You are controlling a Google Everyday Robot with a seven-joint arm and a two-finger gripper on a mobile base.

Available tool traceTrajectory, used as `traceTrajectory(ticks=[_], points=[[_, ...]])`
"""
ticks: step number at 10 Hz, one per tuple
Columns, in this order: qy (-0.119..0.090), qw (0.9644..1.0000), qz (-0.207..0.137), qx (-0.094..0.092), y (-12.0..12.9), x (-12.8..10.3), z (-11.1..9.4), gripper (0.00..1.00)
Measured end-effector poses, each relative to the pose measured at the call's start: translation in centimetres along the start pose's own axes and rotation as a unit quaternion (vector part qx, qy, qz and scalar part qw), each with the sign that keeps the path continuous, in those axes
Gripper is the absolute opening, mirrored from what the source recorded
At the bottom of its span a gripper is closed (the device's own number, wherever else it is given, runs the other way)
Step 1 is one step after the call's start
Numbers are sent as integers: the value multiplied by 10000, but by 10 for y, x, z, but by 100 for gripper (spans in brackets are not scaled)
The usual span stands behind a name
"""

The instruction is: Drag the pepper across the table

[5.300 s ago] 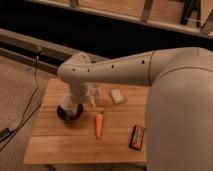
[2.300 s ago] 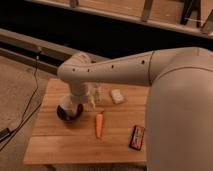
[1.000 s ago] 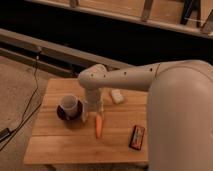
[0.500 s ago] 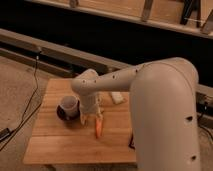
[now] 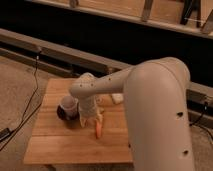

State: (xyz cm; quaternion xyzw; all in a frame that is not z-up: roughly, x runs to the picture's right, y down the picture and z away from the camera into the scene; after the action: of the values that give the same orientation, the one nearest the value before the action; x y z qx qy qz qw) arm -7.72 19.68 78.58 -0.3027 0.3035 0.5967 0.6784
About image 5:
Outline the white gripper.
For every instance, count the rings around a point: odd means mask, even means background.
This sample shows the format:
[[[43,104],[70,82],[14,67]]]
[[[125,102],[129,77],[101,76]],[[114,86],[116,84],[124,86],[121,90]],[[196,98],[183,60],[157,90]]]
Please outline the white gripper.
[[[98,113],[98,105],[94,96],[79,100],[80,124],[84,128],[87,119],[93,118],[102,123],[103,115]]]

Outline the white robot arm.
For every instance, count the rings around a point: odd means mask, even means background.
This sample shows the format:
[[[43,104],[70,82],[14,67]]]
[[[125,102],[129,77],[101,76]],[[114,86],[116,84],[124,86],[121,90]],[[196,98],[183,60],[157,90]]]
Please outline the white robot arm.
[[[135,171],[195,171],[187,112],[190,72],[174,57],[148,60],[92,81],[77,79],[72,96],[121,93]]]

